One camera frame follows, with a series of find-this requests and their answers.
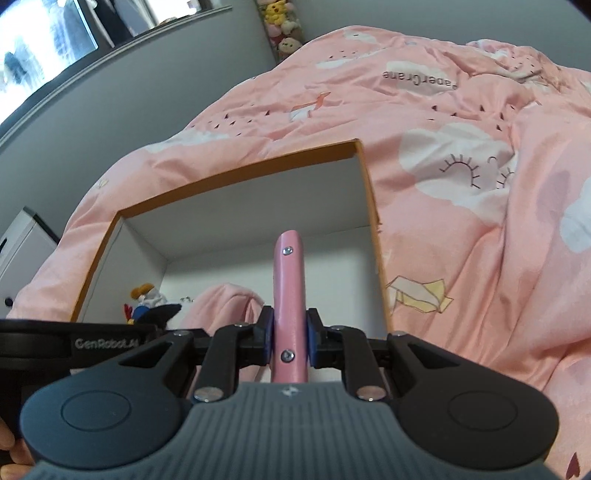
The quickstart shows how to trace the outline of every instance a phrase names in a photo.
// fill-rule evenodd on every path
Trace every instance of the finger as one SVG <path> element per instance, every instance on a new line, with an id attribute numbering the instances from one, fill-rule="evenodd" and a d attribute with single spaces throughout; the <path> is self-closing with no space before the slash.
<path id="1" fill-rule="evenodd" d="M 33 468 L 28 465 L 4 465 L 0 468 L 0 479 L 2 480 L 20 480 Z"/>
<path id="2" fill-rule="evenodd" d="M 23 439 L 17 440 L 14 447 L 10 449 L 10 458 L 14 463 L 20 465 L 33 465 L 35 463 Z"/>
<path id="3" fill-rule="evenodd" d="M 10 450 L 14 446 L 14 435 L 4 420 L 0 419 L 0 450 Z"/>

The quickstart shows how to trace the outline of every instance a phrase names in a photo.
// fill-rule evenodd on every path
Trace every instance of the stuffed animal shelf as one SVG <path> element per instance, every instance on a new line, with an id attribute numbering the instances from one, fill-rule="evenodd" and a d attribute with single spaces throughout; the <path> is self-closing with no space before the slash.
<path id="1" fill-rule="evenodd" d="M 288 0 L 256 0 L 276 58 L 285 60 L 304 44 L 300 20 Z"/>

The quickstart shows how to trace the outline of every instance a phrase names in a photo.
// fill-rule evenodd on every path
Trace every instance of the pink duvet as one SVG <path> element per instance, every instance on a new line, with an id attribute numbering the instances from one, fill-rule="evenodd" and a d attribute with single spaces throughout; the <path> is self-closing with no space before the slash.
<path id="1" fill-rule="evenodd" d="M 547 462 L 582 478 L 591 470 L 590 90 L 591 74 L 530 47 L 335 31 L 119 160 L 11 316 L 68 320 L 116 211 L 358 138 L 381 221 L 390 328 L 543 390 L 561 421 Z"/>

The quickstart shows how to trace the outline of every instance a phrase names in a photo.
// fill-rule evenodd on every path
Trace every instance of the pink stick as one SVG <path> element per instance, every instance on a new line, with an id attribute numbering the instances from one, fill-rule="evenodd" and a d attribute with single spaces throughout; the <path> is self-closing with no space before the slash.
<path id="1" fill-rule="evenodd" d="M 273 265 L 275 340 L 271 381 L 308 381 L 304 252 L 295 230 L 282 233 L 275 244 Z"/>

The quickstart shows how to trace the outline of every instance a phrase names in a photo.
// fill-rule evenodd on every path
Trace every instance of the small star logo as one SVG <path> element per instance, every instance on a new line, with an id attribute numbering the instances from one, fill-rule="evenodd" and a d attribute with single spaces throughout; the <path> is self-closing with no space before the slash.
<path id="1" fill-rule="evenodd" d="M 290 385 L 289 387 L 285 387 L 283 390 L 281 390 L 281 393 L 283 393 L 286 397 L 291 398 L 300 393 L 300 390 L 298 390 L 293 385 Z"/>

